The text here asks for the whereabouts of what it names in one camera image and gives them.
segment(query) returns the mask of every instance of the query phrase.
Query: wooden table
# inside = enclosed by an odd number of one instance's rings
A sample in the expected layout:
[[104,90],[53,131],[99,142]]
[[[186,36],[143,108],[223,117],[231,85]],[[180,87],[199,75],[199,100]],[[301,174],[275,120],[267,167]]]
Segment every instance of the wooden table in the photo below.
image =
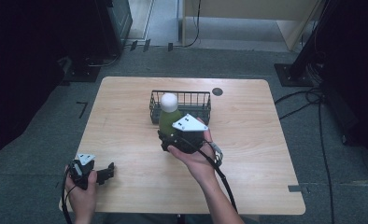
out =
[[98,187],[98,212],[208,214],[187,167],[162,151],[151,122],[152,90],[210,91],[209,127],[224,153],[227,176],[242,215],[301,215],[305,211],[268,83],[248,79],[106,77],[78,153],[96,155],[95,170],[115,162],[116,176]]

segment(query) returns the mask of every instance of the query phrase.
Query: black circular sticker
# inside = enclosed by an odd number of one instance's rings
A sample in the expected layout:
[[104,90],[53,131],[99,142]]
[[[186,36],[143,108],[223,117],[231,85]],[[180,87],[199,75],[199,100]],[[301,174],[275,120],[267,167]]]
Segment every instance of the black circular sticker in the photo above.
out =
[[214,88],[212,92],[216,96],[221,96],[222,95],[222,89],[220,89],[220,88]]

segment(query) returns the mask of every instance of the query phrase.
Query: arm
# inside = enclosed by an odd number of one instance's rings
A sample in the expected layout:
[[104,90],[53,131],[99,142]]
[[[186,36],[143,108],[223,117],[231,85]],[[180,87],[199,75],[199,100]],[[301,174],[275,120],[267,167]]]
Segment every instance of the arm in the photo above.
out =
[[[206,141],[212,142],[210,131],[204,132],[204,138]],[[230,201],[221,190],[214,168],[204,156],[199,152],[186,154],[173,146],[169,146],[167,149],[187,165],[190,173],[201,186],[214,223],[243,223],[243,220],[236,213]],[[214,159],[215,154],[209,144],[204,144],[201,150],[207,156]]]
[[75,187],[73,180],[68,176],[65,180],[65,190],[71,190],[68,195],[71,207],[76,214],[76,224],[89,224],[92,222],[96,210],[96,180],[97,172],[91,171],[88,177],[88,188],[86,190]]

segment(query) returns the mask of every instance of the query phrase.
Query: wire basket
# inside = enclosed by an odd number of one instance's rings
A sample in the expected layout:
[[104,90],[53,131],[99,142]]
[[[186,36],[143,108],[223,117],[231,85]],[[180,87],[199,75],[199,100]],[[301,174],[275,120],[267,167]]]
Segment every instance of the wire basket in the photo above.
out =
[[208,125],[210,121],[210,92],[209,91],[152,91],[149,100],[149,110],[153,124],[159,123],[161,115],[161,98],[170,92],[177,96],[178,110],[183,116],[190,114],[195,118],[200,118]]

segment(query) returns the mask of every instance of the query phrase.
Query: white ball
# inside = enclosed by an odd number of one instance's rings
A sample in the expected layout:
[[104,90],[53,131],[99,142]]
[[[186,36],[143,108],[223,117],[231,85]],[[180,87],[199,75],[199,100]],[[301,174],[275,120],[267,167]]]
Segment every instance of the white ball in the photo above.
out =
[[178,99],[173,93],[165,93],[161,98],[161,109],[166,113],[172,113],[177,110]]

